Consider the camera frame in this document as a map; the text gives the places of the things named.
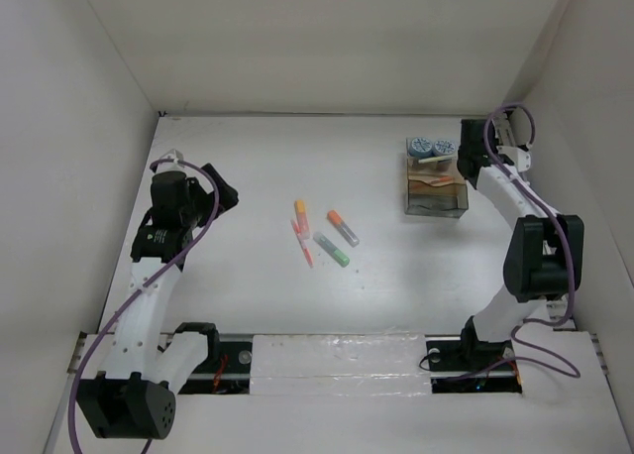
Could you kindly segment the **blue round putty jar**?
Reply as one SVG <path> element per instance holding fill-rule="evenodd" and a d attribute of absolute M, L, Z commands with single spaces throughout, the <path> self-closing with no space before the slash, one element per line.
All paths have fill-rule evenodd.
<path fill-rule="evenodd" d="M 415 159 L 428 159 L 433 156 L 433 142 L 423 137 L 409 139 L 407 142 L 407 154 Z"/>

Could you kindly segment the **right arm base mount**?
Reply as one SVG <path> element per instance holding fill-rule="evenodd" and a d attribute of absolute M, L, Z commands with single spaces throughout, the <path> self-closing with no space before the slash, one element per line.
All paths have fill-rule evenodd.
<path fill-rule="evenodd" d="M 432 374 L 434 395 L 521 394 L 522 387 L 510 340 L 480 342 L 468 323 L 459 336 L 426 338 L 418 367 Z"/>

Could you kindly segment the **yellow-capped pink highlighter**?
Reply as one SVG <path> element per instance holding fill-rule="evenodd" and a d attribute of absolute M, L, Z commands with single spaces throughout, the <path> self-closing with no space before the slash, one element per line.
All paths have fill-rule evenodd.
<path fill-rule="evenodd" d="M 298 232 L 303 239 L 310 237 L 310 228 L 308 223 L 306 206 L 303 200 L 297 199 L 294 201 L 294 209 L 296 215 L 296 222 L 298 225 Z"/>

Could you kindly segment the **green-capped clear highlighter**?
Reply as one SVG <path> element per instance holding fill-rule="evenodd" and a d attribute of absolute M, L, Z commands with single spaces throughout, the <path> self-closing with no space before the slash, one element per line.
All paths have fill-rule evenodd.
<path fill-rule="evenodd" d="M 313 240 L 342 268 L 350 263 L 350 258 L 321 232 L 314 232 Z"/>

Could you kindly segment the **orange-capped clear highlighter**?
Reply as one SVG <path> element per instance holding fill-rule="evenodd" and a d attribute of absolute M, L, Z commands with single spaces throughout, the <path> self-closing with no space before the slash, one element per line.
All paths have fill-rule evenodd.
<path fill-rule="evenodd" d="M 327 213 L 327 219 L 352 247 L 357 247 L 360 244 L 358 236 L 352 231 L 337 211 L 330 210 Z"/>

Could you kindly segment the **thin orange pen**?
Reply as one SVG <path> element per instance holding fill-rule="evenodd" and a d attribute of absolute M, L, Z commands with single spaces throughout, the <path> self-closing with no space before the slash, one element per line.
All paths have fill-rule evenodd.
<path fill-rule="evenodd" d="M 425 184 L 433 187 L 440 187 L 448 184 L 453 184 L 455 179 L 452 176 L 442 176 L 438 178 L 434 178 L 428 181 L 425 181 Z"/>

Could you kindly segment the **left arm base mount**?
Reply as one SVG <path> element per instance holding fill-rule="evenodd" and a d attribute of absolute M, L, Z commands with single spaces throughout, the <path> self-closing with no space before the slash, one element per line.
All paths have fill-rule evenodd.
<path fill-rule="evenodd" d="M 162 354 L 177 333 L 194 332 L 206 337 L 211 352 L 193 371 L 181 395 L 248 395 L 253 360 L 252 334 L 221 334 L 210 322 L 183 322 L 173 333 L 162 334 L 158 351 Z"/>

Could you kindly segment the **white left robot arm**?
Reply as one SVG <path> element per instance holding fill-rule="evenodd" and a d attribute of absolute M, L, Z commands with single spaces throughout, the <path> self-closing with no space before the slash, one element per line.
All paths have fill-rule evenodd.
<path fill-rule="evenodd" d="M 206 164 L 195 168 L 181 158 L 152 163 L 151 206 L 131 248 L 129 293 L 85 352 L 91 358 L 106 334 L 109 353 L 91 379 L 77 376 L 68 406 L 71 446 L 79 447 L 75 417 L 82 413 L 101 439 L 166 438 L 176 397 L 197 369 L 223 365 L 216 326 L 183 322 L 170 343 L 159 345 L 162 323 L 186 257 L 212 222 L 239 202 L 239 193 Z"/>

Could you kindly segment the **thin pink pen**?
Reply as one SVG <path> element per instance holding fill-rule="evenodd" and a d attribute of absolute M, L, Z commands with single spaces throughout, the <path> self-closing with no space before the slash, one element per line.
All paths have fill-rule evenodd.
<path fill-rule="evenodd" d="M 306 260 L 306 262 L 308 264 L 308 267 L 312 269 L 314 267 L 313 258 L 311 256 L 310 251 L 308 250 L 308 247 L 306 245 L 305 239 L 300 234 L 299 226 L 296 223 L 296 221 L 294 221 L 292 219 L 290 220 L 290 223 L 291 223 L 291 226 L 293 228 L 293 232 L 294 232 L 294 234 L 295 234 L 295 236 L 297 238 L 298 244 L 299 244 L 299 246 L 301 248 L 301 251 L 303 253 L 303 256 L 304 256 L 304 258 L 305 258 L 305 260 Z"/>

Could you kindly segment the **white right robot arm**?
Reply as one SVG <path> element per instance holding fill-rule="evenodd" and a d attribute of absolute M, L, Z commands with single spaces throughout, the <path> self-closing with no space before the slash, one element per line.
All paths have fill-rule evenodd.
<path fill-rule="evenodd" d="M 579 289 L 584 223 L 554 209 L 529 186 L 514 161 L 498 151 L 494 129 L 483 119 L 461 121 L 457 168 L 512 229 L 503 285 L 468 319 L 458 344 L 461 362 L 478 369 L 503 354 L 513 329 L 529 319 L 539 299 Z"/>

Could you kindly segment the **thin yellow pen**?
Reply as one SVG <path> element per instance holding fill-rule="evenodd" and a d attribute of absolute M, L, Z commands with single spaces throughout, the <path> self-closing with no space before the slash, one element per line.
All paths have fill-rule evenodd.
<path fill-rule="evenodd" d="M 433 158 L 427 158 L 427 159 L 419 159 L 417 163 L 420 165 L 428 165 L 428 164 L 437 163 L 437 162 L 449 162 L 452 159 L 453 158 L 451 157 L 433 157 Z"/>

